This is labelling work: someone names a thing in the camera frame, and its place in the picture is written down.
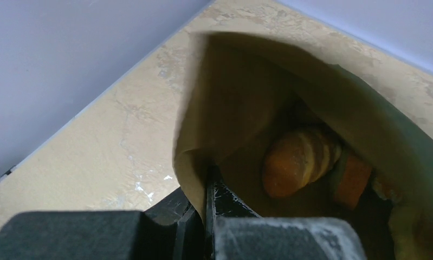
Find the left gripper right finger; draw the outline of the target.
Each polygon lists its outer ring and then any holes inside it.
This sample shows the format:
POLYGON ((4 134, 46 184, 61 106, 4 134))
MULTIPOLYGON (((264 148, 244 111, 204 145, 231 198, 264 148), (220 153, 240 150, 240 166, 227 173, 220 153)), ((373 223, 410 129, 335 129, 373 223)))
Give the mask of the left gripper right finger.
POLYGON ((350 224, 330 217, 263 218, 228 188, 219 167, 206 181, 206 259, 366 259, 350 224))

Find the green paper bag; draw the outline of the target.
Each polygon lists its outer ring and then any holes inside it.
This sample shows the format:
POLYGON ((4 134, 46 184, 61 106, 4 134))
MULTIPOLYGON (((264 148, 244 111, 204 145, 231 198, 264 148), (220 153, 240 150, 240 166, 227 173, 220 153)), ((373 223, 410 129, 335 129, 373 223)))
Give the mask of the green paper bag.
POLYGON ((293 44, 214 31, 194 34, 191 48, 173 169, 204 225, 207 171, 217 166, 263 218, 337 218, 357 233, 366 259, 433 259, 431 137, 366 82, 293 44), (264 156, 302 127, 333 133, 342 154, 317 181, 271 198, 264 156), (333 200, 335 168, 350 152, 372 166, 353 210, 333 200))

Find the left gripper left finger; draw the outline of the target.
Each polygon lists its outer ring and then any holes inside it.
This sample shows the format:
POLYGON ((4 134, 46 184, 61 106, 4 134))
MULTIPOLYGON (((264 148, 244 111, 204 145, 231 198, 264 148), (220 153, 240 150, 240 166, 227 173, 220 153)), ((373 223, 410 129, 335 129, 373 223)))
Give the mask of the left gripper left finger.
POLYGON ((181 189, 146 211, 35 211, 0 229, 0 259, 203 259, 204 228, 181 189))

